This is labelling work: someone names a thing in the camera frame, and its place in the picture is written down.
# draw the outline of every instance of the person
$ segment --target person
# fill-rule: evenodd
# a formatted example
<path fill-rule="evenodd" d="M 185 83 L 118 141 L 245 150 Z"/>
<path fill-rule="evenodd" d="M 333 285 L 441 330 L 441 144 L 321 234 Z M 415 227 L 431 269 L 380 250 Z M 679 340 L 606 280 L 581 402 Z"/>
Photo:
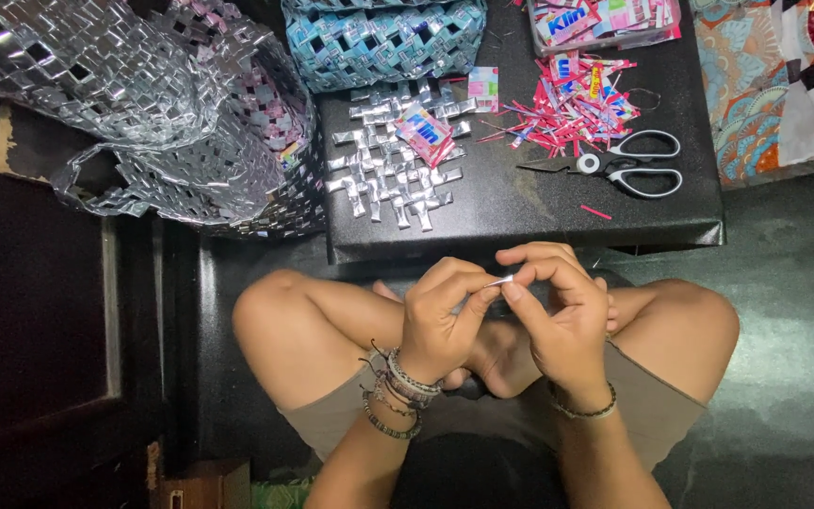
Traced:
<path fill-rule="evenodd" d="M 715 393 L 733 307 L 679 280 L 608 290 L 561 244 L 496 260 L 513 282 L 444 258 L 403 303 L 291 270 L 243 292 L 243 355 L 324 461 L 306 507 L 669 507 L 651 470 Z M 514 320 L 484 320 L 499 297 Z M 469 372 L 490 395 L 435 396 Z"/>

